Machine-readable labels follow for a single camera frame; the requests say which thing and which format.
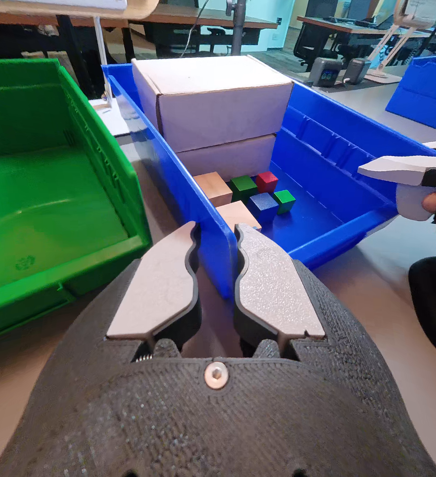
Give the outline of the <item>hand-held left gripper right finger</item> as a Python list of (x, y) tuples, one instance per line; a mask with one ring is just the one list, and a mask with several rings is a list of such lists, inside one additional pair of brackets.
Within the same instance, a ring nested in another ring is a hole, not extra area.
[(322, 341), (326, 332), (291, 256), (246, 223), (235, 225), (239, 274), (234, 328), (249, 347), (266, 339), (283, 352), (292, 340)]

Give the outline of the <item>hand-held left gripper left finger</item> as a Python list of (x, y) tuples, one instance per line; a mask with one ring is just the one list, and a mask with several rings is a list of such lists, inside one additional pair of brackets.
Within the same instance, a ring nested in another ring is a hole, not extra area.
[(152, 349), (169, 339), (181, 351), (202, 323), (196, 277), (200, 242), (200, 225), (189, 221), (143, 255), (109, 325), (108, 340), (140, 341)]

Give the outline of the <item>blue plastic bin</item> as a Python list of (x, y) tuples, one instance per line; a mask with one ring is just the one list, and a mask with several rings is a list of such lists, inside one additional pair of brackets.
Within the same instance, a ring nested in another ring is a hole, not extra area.
[(386, 111), (436, 129), (436, 56), (412, 59)]
[[(201, 224), (199, 259), (224, 299), (237, 275), (237, 240), (191, 174), (142, 111), (130, 63), (104, 67), (150, 181), (179, 225)], [(263, 225), (292, 259), (314, 269), (350, 250), (397, 215), (396, 184), (358, 173), (382, 156), (430, 156), (436, 150), (296, 82), (277, 133), (270, 170), (278, 190), (296, 199)]]

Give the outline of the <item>blue wooden cube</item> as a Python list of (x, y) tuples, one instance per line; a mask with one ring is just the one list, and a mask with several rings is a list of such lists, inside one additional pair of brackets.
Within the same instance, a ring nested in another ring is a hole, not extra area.
[(246, 206), (261, 225), (271, 223), (279, 210), (279, 203), (269, 193), (251, 196)]

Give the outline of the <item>green wooden cube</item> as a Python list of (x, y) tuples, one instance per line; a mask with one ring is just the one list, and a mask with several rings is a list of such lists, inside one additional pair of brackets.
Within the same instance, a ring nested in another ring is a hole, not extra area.
[(295, 197), (287, 189), (275, 191), (272, 197), (278, 204), (278, 210), (276, 212), (278, 216), (290, 212), (296, 201)]
[(227, 185), (232, 191), (231, 202), (241, 201), (246, 206), (249, 199), (258, 194), (256, 183), (247, 175), (234, 177)]

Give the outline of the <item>white cardboard mailer box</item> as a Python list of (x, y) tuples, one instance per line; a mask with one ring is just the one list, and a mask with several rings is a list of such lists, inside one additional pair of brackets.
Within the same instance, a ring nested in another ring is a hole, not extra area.
[(176, 153), (278, 132), (295, 84), (249, 55), (131, 65), (144, 114)]
[(276, 134), (176, 153), (191, 176), (212, 172), (228, 182), (268, 172)]

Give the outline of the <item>green plastic bin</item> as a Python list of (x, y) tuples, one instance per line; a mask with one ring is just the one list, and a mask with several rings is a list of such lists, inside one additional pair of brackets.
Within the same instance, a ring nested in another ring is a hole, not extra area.
[(0, 336), (151, 247), (137, 174), (65, 68), (0, 60)]

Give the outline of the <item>grey desk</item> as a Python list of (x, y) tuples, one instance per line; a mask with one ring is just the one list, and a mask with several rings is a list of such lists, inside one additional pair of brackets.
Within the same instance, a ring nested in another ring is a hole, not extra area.
[[(385, 111), (396, 84), (320, 92), (422, 143), (436, 141), (436, 130)], [(138, 164), (125, 122), (115, 109), (100, 111), (106, 125), (138, 173), (154, 242), (176, 222), (148, 174)], [(400, 388), (422, 442), (436, 461), (436, 349), (421, 329), (407, 281), (412, 263), (436, 256), (436, 230), (430, 222), (401, 217), (315, 271), (317, 277), (356, 316), (382, 352)], [(231, 311), (205, 272), (198, 275), (203, 325), (187, 344), (191, 357), (239, 356)], [(32, 387), (73, 319), (91, 298), (85, 296), (42, 319), (0, 337), (0, 453), (10, 438)]]

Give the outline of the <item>natural wooden cube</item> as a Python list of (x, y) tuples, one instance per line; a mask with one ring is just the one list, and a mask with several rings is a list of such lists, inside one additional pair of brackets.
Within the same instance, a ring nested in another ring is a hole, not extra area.
[(232, 202), (233, 192), (218, 172), (193, 176), (213, 206), (219, 207)]
[(257, 231), (262, 230), (261, 224), (252, 215), (242, 201), (231, 202), (216, 207), (217, 212), (221, 215), (225, 223), (235, 233), (235, 226), (239, 223), (245, 223)]

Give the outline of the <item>wooden document stand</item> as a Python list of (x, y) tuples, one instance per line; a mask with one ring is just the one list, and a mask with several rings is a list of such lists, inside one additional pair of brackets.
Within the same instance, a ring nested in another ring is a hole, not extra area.
[(399, 0), (394, 7), (394, 22), (389, 30), (384, 34), (380, 42), (376, 45), (368, 60), (372, 62), (378, 57), (383, 47), (393, 36), (398, 36), (398, 41), (384, 60), (375, 69), (369, 68), (365, 74), (365, 79), (380, 83), (392, 84), (400, 82), (401, 77), (386, 73), (384, 69), (388, 63), (397, 55), (400, 49), (417, 31), (430, 32), (427, 41), (436, 35), (436, 0)]

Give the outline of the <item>red wooden cube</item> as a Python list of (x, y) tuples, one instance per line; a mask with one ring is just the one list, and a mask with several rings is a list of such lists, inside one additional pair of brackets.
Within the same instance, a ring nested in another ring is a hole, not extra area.
[(278, 177), (270, 171), (260, 173), (255, 177), (255, 183), (259, 194), (273, 194), (278, 181)]

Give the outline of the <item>small grey device with display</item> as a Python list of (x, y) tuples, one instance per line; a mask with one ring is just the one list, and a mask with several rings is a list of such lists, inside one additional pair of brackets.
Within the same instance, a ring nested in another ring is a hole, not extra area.
[(309, 81), (316, 87), (333, 87), (342, 69), (343, 61), (317, 57), (312, 65)]

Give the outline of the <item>black office chair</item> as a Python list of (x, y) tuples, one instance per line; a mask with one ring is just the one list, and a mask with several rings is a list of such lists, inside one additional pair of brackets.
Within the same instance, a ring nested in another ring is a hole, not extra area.
[[(307, 3), (305, 17), (322, 19), (334, 16), (337, 4), (337, 0), (310, 0)], [(322, 53), (330, 34), (332, 31), (329, 28), (303, 22), (293, 54), (302, 60), (301, 66), (307, 64), (306, 72), (310, 72), (315, 59)]]

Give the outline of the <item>grey metal pole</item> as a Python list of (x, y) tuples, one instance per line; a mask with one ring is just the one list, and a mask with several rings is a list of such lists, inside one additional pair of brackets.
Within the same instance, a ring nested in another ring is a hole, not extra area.
[(233, 16), (233, 35), (230, 55), (239, 56), (241, 54), (241, 42), (246, 17), (246, 0), (227, 0), (225, 13), (226, 16)]

